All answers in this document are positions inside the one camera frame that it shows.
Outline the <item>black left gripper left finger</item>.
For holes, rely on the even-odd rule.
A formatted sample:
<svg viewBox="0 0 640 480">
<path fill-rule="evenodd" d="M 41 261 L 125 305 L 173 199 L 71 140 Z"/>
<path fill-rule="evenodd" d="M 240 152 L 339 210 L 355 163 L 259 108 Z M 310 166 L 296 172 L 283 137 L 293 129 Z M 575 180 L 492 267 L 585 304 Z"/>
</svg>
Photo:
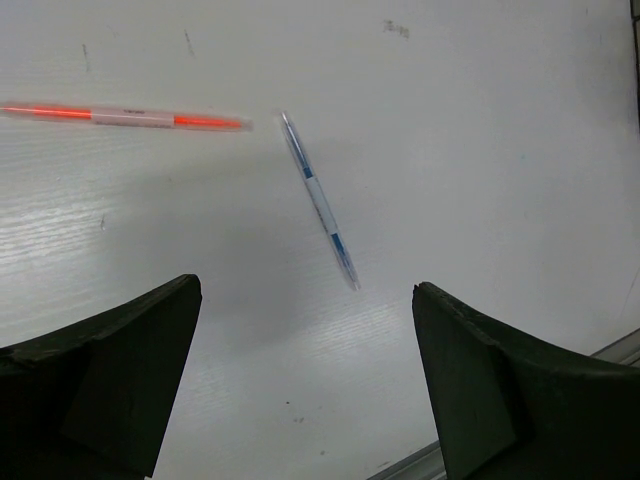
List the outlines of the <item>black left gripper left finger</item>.
<svg viewBox="0 0 640 480">
<path fill-rule="evenodd" d="M 201 303 L 185 274 L 2 347 L 2 478 L 151 478 Z"/>
</svg>

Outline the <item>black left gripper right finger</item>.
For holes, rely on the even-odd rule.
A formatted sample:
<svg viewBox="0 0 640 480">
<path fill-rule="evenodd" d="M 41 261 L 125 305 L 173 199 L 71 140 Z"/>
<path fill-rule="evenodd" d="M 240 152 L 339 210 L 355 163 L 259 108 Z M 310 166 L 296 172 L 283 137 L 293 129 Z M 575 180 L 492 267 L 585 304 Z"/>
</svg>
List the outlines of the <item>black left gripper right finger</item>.
<svg viewBox="0 0 640 480">
<path fill-rule="evenodd" d="M 473 326 L 485 326 L 494 321 L 545 342 L 471 308 L 429 282 L 414 288 L 412 312 L 422 365 L 421 334 L 440 348 L 451 344 L 436 331 L 437 321 L 464 322 Z M 481 479 L 637 478 L 639 371 L 635 367 L 626 370 L 633 375 L 633 380 L 625 385 L 613 374 L 606 373 L 607 395 L 583 413 L 577 410 L 578 406 L 567 405 L 561 396 L 560 389 L 566 385 L 565 380 L 549 379 L 536 386 L 524 386 L 526 408 L 535 429 L 532 442 L 517 453 L 507 476 L 491 472 Z M 585 405 L 593 397 L 590 393 L 578 394 L 578 405 Z"/>
</svg>

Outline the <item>orange slim highlighter pen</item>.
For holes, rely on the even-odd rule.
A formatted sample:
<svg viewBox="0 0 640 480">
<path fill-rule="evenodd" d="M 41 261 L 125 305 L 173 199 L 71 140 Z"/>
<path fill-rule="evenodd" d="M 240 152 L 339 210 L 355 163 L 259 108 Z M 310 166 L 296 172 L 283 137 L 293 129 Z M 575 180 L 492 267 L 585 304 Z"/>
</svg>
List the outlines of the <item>orange slim highlighter pen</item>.
<svg viewBox="0 0 640 480">
<path fill-rule="evenodd" d="M 107 126 L 220 132 L 252 130 L 251 121 L 234 117 L 134 108 L 5 103 L 1 105 L 1 113 L 41 121 L 84 122 Z"/>
</svg>

